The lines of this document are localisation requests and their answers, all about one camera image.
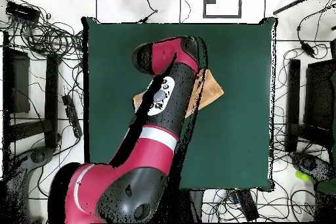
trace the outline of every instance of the electrical cord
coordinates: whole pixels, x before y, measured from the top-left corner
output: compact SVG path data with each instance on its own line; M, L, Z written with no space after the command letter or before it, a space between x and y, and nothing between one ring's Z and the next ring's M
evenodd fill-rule
M186 4L187 4L188 7L189 7L189 13L188 13L188 16L182 21L182 23L184 23L184 21L186 21L187 19L189 19L190 13L192 12L192 8L191 8L191 6L189 5L189 3L188 3L186 0L184 0L184 2L186 2Z
M327 4L325 5L325 7L324 7L323 9L321 9L321 10L319 10L319 11L316 11L316 12L314 12L314 13L312 13L312 14L310 14L310 15L307 15L306 17L304 17L304 18L300 21L299 25L297 26L297 38L298 38L299 41L300 41L302 50L303 50L307 55L311 56L312 58L316 58L316 59L319 59L319 60L322 59L322 58L324 58L324 57L322 57L322 58L317 58L316 55L318 54L318 52L315 53L315 52L314 52L314 49L313 49L308 43L305 43L304 41L301 40L300 35L299 35L299 32L300 32L300 30L301 30L301 24L303 23L303 21L305 21L306 19L308 19L308 18L310 18L310 17L312 17L312 16L314 16L314 15L316 15L316 14L318 14L318 13L320 12L321 15L320 15L319 20L318 20L318 26L319 26L319 25L320 25L320 19L321 19L321 16L322 16L323 12L325 12L325 11L327 11L327 10L333 8L333 7L336 7L336 3L335 3L335 4L332 4L332 5L330 5L330 6L328 6L328 4L329 4L330 1L331 1L331 0L329 0L329 1L327 2ZM318 27L317 27L317 30L316 30L316 35L315 35L315 40L314 40L314 42L316 41L317 33L318 33Z
M153 15L154 13L157 13L158 10L157 9L153 9L152 6L150 5L150 2L149 0L146 0L147 1L147 4L149 6L149 8L153 11L150 15L146 16L145 18L143 19L140 19L137 23L146 23L146 21L149 19L149 17L151 17L151 15Z

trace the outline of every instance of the green table surface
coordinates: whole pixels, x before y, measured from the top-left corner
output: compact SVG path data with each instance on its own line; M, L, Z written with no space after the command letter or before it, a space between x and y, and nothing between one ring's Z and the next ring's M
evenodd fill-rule
M131 61L140 44L176 35L201 37L224 95L201 109L180 188L265 187L268 181L271 31L275 19L248 24L89 25L89 152L107 162L133 117L133 97L150 77Z

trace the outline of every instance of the black frame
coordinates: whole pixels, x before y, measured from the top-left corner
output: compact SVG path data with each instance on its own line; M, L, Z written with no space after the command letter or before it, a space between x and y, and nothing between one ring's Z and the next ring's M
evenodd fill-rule
M45 118L26 123L11 125L8 106L12 106L14 97L14 64L12 62L9 34L4 32L3 41L3 172L9 173L9 152L12 142L25 139L40 133L45 134L45 146L56 150L58 142L58 66L62 59L57 54L47 55L45 84Z
M242 17L242 0L238 1L238 14L236 15L207 15L207 4L215 4L216 0L203 0L203 18L241 18Z

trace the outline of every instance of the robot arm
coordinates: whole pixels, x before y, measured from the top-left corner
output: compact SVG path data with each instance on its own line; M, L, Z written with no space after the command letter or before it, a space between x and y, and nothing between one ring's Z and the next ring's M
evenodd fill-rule
M158 208L200 68L198 44L186 36L146 43L133 64L154 79L124 140L108 164L70 164L56 174L50 224L144 223Z

